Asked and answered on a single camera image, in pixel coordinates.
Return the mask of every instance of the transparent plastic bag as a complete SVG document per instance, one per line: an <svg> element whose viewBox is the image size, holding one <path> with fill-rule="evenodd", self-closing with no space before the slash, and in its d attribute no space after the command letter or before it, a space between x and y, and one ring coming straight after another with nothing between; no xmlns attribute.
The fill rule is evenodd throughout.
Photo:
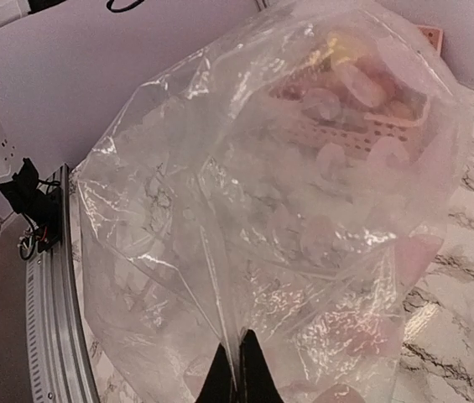
<svg viewBox="0 0 474 403"><path fill-rule="evenodd" d="M145 402L195 401L219 342L237 374L246 329L285 402L388 401L471 125L376 3L259 14L141 86L87 157L87 321Z"/></svg>

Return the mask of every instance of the marble countertop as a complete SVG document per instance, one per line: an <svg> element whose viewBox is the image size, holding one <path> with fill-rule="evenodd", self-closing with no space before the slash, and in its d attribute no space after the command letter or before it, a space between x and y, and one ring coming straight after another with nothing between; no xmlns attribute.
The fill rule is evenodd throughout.
<svg viewBox="0 0 474 403"><path fill-rule="evenodd" d="M473 106L474 92L466 90ZM75 175L71 189L76 189ZM451 199L445 245L404 302L407 327L394 403L474 403L474 146ZM83 312L78 197L71 195L73 259ZM102 403L140 403L83 318Z"/></svg>

